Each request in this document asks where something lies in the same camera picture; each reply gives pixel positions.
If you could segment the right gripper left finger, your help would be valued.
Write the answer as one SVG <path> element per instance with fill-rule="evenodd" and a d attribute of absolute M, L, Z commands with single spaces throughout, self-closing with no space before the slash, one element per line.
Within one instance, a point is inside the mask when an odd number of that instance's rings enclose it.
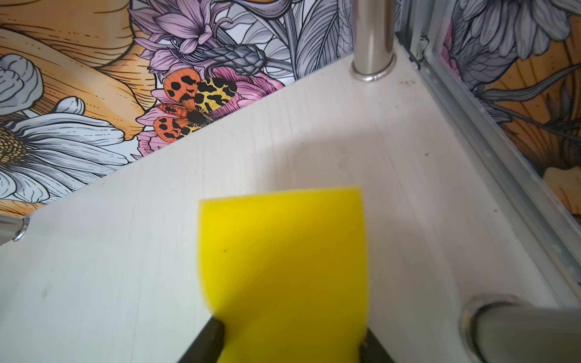
<path fill-rule="evenodd" d="M 225 345 L 225 325 L 211 317 L 178 363 L 217 363 Z"/>

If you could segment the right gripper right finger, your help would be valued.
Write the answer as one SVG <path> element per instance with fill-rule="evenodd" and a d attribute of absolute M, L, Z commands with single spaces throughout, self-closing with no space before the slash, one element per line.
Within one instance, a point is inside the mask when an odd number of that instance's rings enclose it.
<path fill-rule="evenodd" d="M 359 345 L 359 363 L 394 363 L 390 354 L 369 328 L 365 339 Z"/>

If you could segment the yellow sponge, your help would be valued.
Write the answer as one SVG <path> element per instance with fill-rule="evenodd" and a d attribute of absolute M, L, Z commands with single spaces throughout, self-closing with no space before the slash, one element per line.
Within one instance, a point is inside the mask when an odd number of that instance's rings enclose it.
<path fill-rule="evenodd" d="M 200 202 L 198 268 L 221 362 L 357 362 L 369 316 L 357 188 Z"/>

